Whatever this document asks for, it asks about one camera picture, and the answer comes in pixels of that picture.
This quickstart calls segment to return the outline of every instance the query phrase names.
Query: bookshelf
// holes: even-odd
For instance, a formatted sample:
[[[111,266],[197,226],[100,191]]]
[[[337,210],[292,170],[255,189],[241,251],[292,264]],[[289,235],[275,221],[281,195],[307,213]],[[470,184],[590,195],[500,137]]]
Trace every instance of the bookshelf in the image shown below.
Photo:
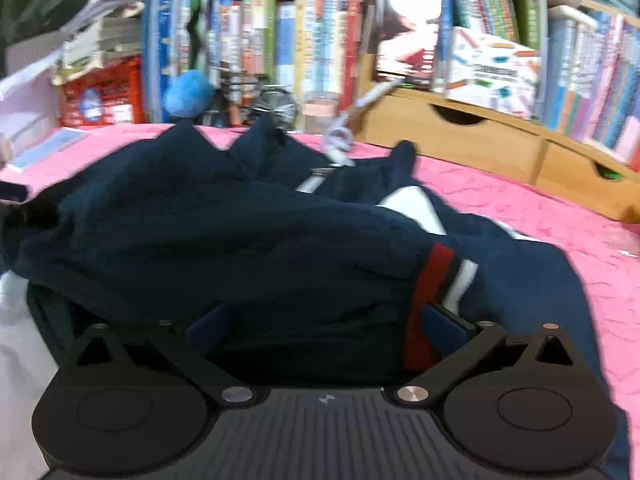
[[[583,5],[613,12],[593,2]],[[640,20],[628,19],[640,27]],[[375,85],[373,56],[366,55],[362,62],[360,94]],[[462,120],[438,109],[462,112]],[[639,173],[538,124],[440,94],[399,88],[363,115],[356,140],[392,147],[403,139],[414,142],[423,155],[528,184],[613,220],[640,223]],[[600,176],[596,164],[619,173],[620,179]]]

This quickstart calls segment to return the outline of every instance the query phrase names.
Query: blue book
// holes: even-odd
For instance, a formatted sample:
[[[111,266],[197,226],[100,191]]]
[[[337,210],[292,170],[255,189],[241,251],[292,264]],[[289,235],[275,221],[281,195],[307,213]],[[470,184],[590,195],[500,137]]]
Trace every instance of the blue book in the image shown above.
[[[85,130],[60,128],[48,139],[15,157],[9,164],[9,167],[15,171],[24,171],[33,164],[78,142],[78,140],[84,139],[88,133],[89,132]]]
[[[158,9],[158,85],[160,95],[160,122],[167,123],[169,114],[164,109],[164,94],[170,86],[169,42],[172,30],[171,0],[160,0]]]
[[[294,61],[296,41],[296,6],[293,2],[278,4],[276,16],[276,81],[290,92],[296,81]]]
[[[482,0],[480,2],[480,8],[484,10],[484,15],[486,16],[486,23],[489,26],[488,33],[492,36],[495,35],[494,22],[492,22],[491,13],[489,12],[489,0]]]
[[[620,95],[620,101],[615,111],[611,126],[604,139],[604,145],[610,149],[614,149],[618,143],[618,139],[622,134],[626,118],[633,111],[634,101],[638,93],[638,83],[640,80],[640,31],[633,31],[629,46],[629,66],[626,79],[623,82],[623,91]]]
[[[618,102],[620,95],[623,92],[626,76],[628,74],[628,56],[630,51],[630,42],[635,41],[635,35],[631,28],[631,25],[625,23],[622,36],[622,45],[620,46],[620,53],[616,60],[616,67],[613,74],[613,80],[609,89],[609,94],[605,101],[604,109],[598,119],[598,125],[596,131],[593,134],[593,139],[598,142],[605,143],[607,134],[609,133],[609,127],[613,120],[613,116],[618,108]]]
[[[550,130],[558,129],[571,70],[575,33],[576,23],[572,20],[550,22],[545,92],[545,126]]]

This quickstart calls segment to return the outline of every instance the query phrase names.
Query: red book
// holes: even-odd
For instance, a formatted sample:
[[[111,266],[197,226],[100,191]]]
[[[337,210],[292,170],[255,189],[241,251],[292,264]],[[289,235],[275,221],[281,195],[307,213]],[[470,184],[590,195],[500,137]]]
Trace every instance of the red book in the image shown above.
[[[362,34],[363,0],[347,0],[347,40],[344,50],[344,84],[338,102],[338,111],[343,112],[351,105],[355,92],[358,71],[358,46]]]

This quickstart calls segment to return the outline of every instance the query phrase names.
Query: blue plush toy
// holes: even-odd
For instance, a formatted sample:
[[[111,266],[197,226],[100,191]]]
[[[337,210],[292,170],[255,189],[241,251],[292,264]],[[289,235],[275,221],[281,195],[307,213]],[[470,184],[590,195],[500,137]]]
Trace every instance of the blue plush toy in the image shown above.
[[[207,109],[215,91],[202,72],[189,70],[164,94],[164,109],[169,115],[194,119]]]

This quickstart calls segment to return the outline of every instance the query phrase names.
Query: white stripe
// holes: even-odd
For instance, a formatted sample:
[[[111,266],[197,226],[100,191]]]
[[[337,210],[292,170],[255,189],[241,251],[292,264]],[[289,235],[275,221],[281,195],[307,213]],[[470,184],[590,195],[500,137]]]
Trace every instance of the white stripe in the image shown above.
[[[412,218],[432,235],[446,235],[426,193],[419,186],[401,187],[378,204]]]
[[[456,316],[459,311],[460,299],[473,282],[476,272],[478,272],[478,264],[471,260],[462,260],[456,278],[442,301],[442,306]]]
[[[324,176],[313,175],[298,186],[296,191],[301,193],[313,193],[324,182]]]

